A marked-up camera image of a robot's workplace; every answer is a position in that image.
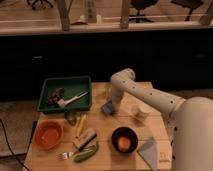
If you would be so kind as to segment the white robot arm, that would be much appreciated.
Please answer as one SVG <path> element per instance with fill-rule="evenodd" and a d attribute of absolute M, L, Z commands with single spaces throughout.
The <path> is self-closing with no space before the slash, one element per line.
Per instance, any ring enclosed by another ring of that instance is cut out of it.
<path fill-rule="evenodd" d="M 213 171 L 213 100 L 206 97 L 182 97 L 134 81 L 127 68 L 111 76 L 110 100 L 114 107 L 128 92 L 139 100 L 174 117 L 172 171 Z"/>

